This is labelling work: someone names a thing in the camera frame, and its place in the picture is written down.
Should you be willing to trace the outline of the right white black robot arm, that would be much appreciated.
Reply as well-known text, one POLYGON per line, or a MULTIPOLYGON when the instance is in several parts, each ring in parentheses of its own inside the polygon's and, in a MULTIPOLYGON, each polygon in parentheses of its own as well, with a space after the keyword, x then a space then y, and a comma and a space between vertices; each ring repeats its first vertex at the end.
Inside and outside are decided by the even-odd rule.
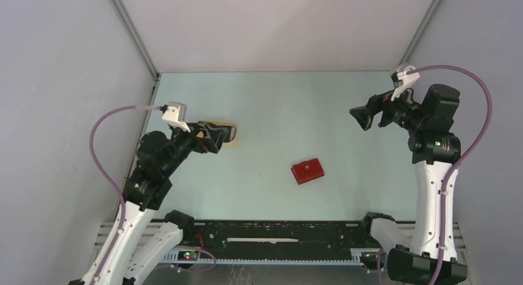
POLYGON ((417 182, 416 220, 411 237, 383 213, 369 212, 361 221, 362 244, 381 247, 389 278, 404 284, 459 284, 467 279, 467 266, 458 262, 453 238, 453 186, 455 165, 461 156, 460 140, 450 131, 460 93, 447 85, 432 85, 422 102, 412 100, 412 89, 394 98, 388 91, 350 109, 364 130, 375 115, 379 126, 404 128, 417 182))

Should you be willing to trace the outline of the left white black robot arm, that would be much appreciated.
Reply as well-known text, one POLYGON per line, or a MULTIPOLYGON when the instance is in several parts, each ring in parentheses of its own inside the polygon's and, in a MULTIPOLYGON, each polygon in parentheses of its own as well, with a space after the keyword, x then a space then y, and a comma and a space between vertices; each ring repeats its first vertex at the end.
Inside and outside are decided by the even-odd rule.
POLYGON ((189 131, 172 128, 145 134, 137 149, 135 169, 123 187, 120 206, 109 238, 88 272, 72 284, 142 284, 162 258, 175 246, 187 246, 195 238, 193 217, 173 210, 153 238, 137 248, 147 225, 172 187, 172 174, 190 153, 216 154, 235 140, 232 124, 199 121, 189 131))

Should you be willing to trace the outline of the red leather card holder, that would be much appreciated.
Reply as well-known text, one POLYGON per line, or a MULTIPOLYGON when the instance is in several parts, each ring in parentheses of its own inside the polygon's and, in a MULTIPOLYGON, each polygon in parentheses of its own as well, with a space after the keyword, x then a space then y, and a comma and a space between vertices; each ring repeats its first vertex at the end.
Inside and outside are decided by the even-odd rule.
POLYGON ((325 175, 323 166, 318 158, 313 158, 291 167, 291 172, 298 185, 311 182, 325 175))

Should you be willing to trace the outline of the beige oval tray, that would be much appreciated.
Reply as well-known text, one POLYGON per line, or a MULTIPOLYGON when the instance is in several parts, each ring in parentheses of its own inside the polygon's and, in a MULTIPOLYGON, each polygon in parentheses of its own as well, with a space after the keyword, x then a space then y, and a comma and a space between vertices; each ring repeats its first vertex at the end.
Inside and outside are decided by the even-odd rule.
POLYGON ((237 136, 237 125, 234 122, 222 121, 222 120, 204 120, 205 122, 213 123, 217 126, 230 126, 230 132, 226 135, 223 147, 232 147, 235 145, 237 136))

